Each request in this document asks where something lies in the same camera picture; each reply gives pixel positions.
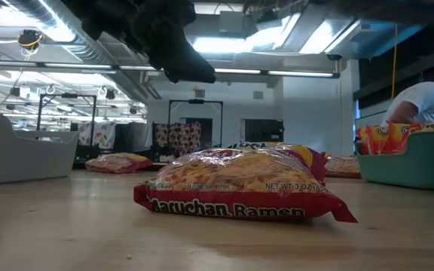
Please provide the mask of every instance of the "person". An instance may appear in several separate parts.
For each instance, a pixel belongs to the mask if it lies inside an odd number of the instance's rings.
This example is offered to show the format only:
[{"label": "person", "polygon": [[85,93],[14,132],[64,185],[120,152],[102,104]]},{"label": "person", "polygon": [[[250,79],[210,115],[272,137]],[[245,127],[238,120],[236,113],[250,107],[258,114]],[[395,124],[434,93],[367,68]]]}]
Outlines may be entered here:
[{"label": "person", "polygon": [[434,82],[422,82],[403,90],[391,102],[381,126],[393,123],[434,122]]}]

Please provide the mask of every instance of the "plastic tub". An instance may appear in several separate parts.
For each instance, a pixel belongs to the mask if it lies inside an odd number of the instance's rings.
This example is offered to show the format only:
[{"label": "plastic tub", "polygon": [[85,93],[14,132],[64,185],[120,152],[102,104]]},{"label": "plastic tub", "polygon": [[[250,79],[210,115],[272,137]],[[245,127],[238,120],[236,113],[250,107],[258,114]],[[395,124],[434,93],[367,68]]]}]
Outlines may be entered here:
[{"label": "plastic tub", "polygon": [[434,190],[434,132],[411,134],[403,154],[361,155],[356,149],[365,180]]}]

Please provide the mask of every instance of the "white bin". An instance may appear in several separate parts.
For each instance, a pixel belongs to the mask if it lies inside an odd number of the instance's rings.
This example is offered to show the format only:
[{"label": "white bin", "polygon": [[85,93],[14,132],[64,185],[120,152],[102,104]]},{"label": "white bin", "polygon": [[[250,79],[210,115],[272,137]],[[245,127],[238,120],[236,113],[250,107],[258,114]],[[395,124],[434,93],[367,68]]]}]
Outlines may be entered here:
[{"label": "white bin", "polygon": [[69,176],[77,143],[77,132],[13,131],[0,114],[0,184]]}]

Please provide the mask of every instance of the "doorway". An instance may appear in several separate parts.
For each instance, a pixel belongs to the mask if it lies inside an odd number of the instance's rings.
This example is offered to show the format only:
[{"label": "doorway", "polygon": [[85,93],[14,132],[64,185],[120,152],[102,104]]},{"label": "doorway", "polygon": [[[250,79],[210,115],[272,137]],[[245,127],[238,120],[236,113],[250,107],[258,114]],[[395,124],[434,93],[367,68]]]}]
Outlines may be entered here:
[{"label": "doorway", "polygon": [[202,133],[200,134],[200,149],[206,150],[213,146],[212,143],[212,119],[211,118],[197,118],[197,117],[186,117],[185,123],[200,123]]},{"label": "doorway", "polygon": [[283,142],[281,120],[244,120],[246,142]]}]

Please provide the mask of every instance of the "white shirt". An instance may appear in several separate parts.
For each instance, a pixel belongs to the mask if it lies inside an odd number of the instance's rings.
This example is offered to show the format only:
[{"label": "white shirt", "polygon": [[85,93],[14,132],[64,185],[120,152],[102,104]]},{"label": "white shirt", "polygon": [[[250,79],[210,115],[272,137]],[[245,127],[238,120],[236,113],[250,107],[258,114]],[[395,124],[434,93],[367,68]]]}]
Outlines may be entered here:
[{"label": "white shirt", "polygon": [[414,118],[418,123],[434,122],[434,82],[415,84],[398,94],[384,115],[381,126],[387,125],[386,121],[402,102],[410,102],[418,108],[418,115]]}]

